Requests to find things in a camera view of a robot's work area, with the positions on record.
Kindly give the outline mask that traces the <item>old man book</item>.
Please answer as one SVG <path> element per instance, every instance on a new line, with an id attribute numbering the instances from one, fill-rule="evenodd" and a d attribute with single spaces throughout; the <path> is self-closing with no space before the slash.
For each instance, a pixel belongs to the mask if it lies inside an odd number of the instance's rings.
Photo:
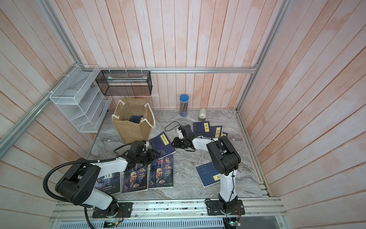
<path id="1" fill-rule="evenodd" d="M 150 177 L 148 188 L 172 188 L 173 187 L 173 154 L 156 160 L 150 165 Z"/>
<path id="2" fill-rule="evenodd" d="M 122 193 L 148 190 L 148 166 L 138 163 L 132 169 L 124 172 Z"/>

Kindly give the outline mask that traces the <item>navy book pair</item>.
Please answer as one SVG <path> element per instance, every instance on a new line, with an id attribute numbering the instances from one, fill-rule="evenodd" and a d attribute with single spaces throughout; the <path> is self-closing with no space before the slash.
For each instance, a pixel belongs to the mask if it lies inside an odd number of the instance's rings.
<path id="1" fill-rule="evenodd" d="M 157 159 L 162 159 L 176 152 L 165 132 L 149 140 L 154 151 L 158 153 Z"/>
<path id="2" fill-rule="evenodd" d="M 129 121 L 132 123 L 140 124 L 142 119 L 143 119 L 143 116 L 133 115 L 130 117 Z"/>

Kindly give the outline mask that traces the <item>tan canvas bag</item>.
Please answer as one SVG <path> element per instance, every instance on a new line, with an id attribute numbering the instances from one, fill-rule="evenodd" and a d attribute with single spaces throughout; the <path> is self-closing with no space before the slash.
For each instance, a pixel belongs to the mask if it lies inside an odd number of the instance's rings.
<path id="1" fill-rule="evenodd" d="M 144 98 L 125 97 L 119 100 L 112 122 L 126 144 L 148 141 L 151 130 L 156 127 L 153 111 Z"/>

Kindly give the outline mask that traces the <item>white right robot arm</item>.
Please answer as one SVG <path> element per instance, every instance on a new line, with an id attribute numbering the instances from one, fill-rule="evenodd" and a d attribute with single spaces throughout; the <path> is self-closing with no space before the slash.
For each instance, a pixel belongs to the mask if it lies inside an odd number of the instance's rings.
<path id="1" fill-rule="evenodd" d="M 189 125 L 179 125 L 177 133 L 178 137 L 172 141 L 173 147 L 192 151 L 204 150 L 209 153 L 215 169 L 220 174 L 220 201 L 226 205 L 235 204 L 238 200 L 235 179 L 241 157 L 228 137 L 210 138 L 196 135 Z"/>

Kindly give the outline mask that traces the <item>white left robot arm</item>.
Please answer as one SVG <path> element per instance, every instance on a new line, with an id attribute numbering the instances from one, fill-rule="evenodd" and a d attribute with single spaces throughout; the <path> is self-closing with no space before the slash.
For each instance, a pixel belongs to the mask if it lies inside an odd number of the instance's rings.
<path id="1" fill-rule="evenodd" d="M 161 154 L 148 147 L 145 141 L 134 141 L 124 144 L 113 151 L 116 157 L 103 160 L 86 160 L 64 163 L 52 169 L 47 176 L 66 166 L 70 166 L 65 175 L 58 181 L 55 191 L 49 196 L 60 201 L 70 202 L 77 206 L 104 211 L 109 216 L 116 215 L 119 205 L 115 197 L 95 188 L 97 179 L 113 173 L 133 169 L 136 164 L 146 166 Z"/>

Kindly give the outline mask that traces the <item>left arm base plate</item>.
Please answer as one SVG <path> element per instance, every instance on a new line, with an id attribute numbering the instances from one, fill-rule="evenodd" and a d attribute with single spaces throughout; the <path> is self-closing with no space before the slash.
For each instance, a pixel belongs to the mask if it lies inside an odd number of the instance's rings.
<path id="1" fill-rule="evenodd" d="M 129 218 L 132 213 L 132 202 L 113 202 L 106 210 L 101 210 L 99 208 L 94 208 L 92 218 Z"/>

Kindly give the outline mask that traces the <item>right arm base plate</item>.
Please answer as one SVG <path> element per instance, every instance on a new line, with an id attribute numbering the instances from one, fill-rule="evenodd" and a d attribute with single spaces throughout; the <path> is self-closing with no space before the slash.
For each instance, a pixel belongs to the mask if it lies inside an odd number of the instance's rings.
<path id="1" fill-rule="evenodd" d="M 205 200 L 207 213 L 209 216 L 218 215 L 245 215 L 245 208 L 242 200 L 235 198 L 234 200 L 226 203 L 223 200 L 211 200 L 207 198 Z"/>

